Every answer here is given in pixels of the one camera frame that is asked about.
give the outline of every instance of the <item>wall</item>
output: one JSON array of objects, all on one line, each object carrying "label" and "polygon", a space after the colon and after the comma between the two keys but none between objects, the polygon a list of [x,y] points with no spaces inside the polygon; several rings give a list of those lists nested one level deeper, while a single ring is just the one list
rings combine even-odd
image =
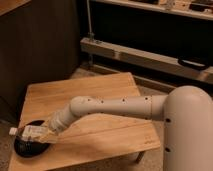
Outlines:
[{"label": "wall", "polygon": [[74,0],[34,0],[0,16],[0,119],[15,121],[30,83],[66,79],[78,65]]}]

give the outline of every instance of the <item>black bowl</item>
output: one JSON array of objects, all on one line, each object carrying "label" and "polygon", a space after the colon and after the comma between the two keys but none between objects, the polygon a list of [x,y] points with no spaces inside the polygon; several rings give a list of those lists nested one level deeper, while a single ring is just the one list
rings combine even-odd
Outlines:
[{"label": "black bowl", "polygon": [[[39,126],[43,122],[44,121],[42,121],[42,120],[37,120],[37,121],[30,122],[27,125]],[[25,158],[37,156],[37,155],[43,153],[49,146],[50,146],[49,143],[23,141],[18,136],[16,136],[16,139],[15,139],[15,142],[14,142],[15,152],[19,156],[25,157]]]}]

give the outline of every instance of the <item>wooden surface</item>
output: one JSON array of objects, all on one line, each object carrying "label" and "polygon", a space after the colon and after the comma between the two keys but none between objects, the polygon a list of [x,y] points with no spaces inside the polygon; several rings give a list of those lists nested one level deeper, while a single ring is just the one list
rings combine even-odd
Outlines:
[{"label": "wooden surface", "polygon": [[31,0],[0,0],[0,16]]},{"label": "wooden surface", "polygon": [[[77,95],[139,96],[130,73],[34,84],[28,87],[20,126],[45,119]],[[78,120],[45,153],[24,159],[13,152],[9,170],[50,170],[149,150],[160,146],[151,121],[107,114]]]}]

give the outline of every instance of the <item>table leg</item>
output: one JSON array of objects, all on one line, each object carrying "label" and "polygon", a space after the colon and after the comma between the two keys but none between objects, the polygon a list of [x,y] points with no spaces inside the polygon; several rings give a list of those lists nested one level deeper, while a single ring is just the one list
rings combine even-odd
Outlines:
[{"label": "table leg", "polygon": [[142,158],[143,158],[144,154],[145,154],[145,152],[144,152],[144,151],[139,152],[138,157],[137,157],[137,158],[136,158],[136,160],[135,160],[135,162],[136,162],[137,164],[139,164],[139,163],[140,163],[140,161],[142,160]]}]

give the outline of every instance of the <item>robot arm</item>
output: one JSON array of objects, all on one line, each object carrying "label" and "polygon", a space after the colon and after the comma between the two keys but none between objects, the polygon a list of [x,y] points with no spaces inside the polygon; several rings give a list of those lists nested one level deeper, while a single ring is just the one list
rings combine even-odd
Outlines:
[{"label": "robot arm", "polygon": [[[37,137],[41,136],[35,140],[51,142],[77,119],[97,112],[152,119],[163,113],[164,171],[213,170],[213,103],[206,92],[192,86],[179,87],[168,96],[113,100],[75,97],[40,127],[46,129],[37,129]],[[25,130],[23,137],[32,136],[32,129],[26,126]]]},{"label": "robot arm", "polygon": [[157,118],[163,114],[166,95],[102,100],[78,96],[49,120],[49,128],[60,133],[77,119],[92,113],[109,113],[130,117]]}]

